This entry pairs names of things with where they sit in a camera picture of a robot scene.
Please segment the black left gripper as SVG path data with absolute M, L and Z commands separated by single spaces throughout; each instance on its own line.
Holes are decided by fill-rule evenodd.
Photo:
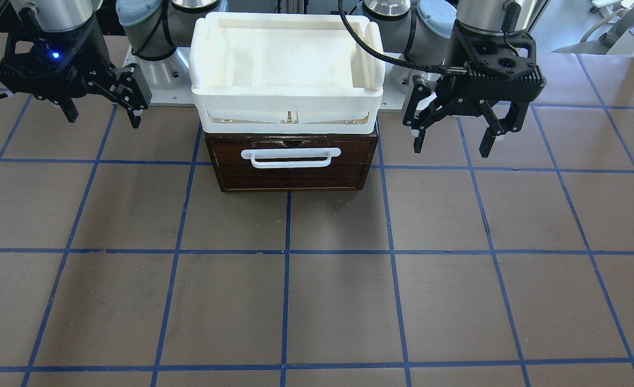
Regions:
M 421 75 L 411 78 L 401 122 L 411 128 L 414 152 L 422 152 L 427 128 L 449 112 L 467 117 L 482 114 L 488 127 L 479 152 L 481 157 L 489 157 L 497 137 L 520 132 L 530 103 L 547 85 L 537 64 L 536 41 L 526 30 L 507 36 L 483 34 L 457 21 L 445 61 L 448 66 L 463 68 L 465 73 L 442 76 L 435 89 Z M 418 112 L 419 102 L 433 91 L 436 98 Z M 506 116 L 499 119 L 491 104 L 500 101 L 511 104 Z

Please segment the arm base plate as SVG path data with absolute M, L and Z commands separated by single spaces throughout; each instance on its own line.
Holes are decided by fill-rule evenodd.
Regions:
M 418 65 L 437 65 L 443 64 L 446 57 L 446 49 L 440 51 L 430 51 L 422 56 L 417 55 L 410 59 L 411 62 Z M 393 64 L 385 64 L 384 89 L 383 98 L 379 106 L 379 112 L 401 112 L 406 102 L 406 93 L 412 83 L 412 76 L 420 74 L 431 88 L 434 88 L 439 74 L 425 73 L 415 69 L 401 68 Z
M 145 61 L 133 55 L 129 46 L 123 64 L 137 63 L 142 68 L 143 75 L 152 91 L 150 105 L 193 107 L 189 54 L 189 47 L 178 47 L 169 58 L 160 61 Z

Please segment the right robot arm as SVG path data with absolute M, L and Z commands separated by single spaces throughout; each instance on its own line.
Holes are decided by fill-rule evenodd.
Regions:
M 14 1 L 19 23 L 7 37 L 0 82 L 9 95 L 26 93 L 78 118 L 74 100 L 101 95 L 124 108 L 131 126 L 152 102 L 154 90 L 188 81 L 183 49 L 195 22 L 228 10 L 226 1 L 117 1 L 118 22 L 135 61 L 121 68 L 109 51 L 91 1 Z

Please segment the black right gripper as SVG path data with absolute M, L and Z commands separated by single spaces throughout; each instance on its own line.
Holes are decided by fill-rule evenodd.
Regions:
M 126 110 L 138 129 L 152 91 L 139 64 L 114 68 L 100 25 L 87 21 L 65 32 L 20 24 L 8 34 L 0 81 L 13 92 L 54 102 L 70 123 L 78 119 L 74 98 L 100 95 Z

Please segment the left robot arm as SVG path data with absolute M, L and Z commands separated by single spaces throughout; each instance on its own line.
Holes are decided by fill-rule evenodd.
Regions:
M 401 122 L 420 153 L 427 129 L 446 117 L 483 117 L 489 157 L 519 132 L 546 86 L 529 25 L 535 1 L 361 1 L 353 11 L 379 26 L 391 83 L 406 95 Z

